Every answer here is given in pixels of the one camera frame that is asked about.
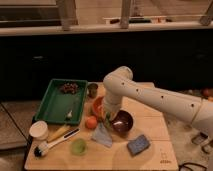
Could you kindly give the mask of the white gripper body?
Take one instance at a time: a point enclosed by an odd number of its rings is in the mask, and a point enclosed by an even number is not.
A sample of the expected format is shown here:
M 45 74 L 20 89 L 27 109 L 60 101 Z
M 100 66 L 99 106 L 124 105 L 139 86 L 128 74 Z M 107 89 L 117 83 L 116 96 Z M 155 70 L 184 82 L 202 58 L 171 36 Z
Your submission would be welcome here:
M 107 97 L 103 99 L 104 111 L 110 114 L 110 119 L 113 120 L 122 106 L 122 98 Z

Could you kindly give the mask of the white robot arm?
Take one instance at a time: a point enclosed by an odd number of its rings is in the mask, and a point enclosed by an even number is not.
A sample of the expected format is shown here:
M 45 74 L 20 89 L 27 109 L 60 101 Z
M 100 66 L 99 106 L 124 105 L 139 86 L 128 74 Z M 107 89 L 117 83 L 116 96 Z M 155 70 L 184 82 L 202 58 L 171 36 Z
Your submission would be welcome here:
M 133 72 L 127 66 L 108 73 L 103 79 L 103 85 L 105 111 L 117 113 L 121 109 L 122 99 L 128 97 L 175 116 L 213 140 L 213 102 L 201 97 L 142 86 L 133 81 Z

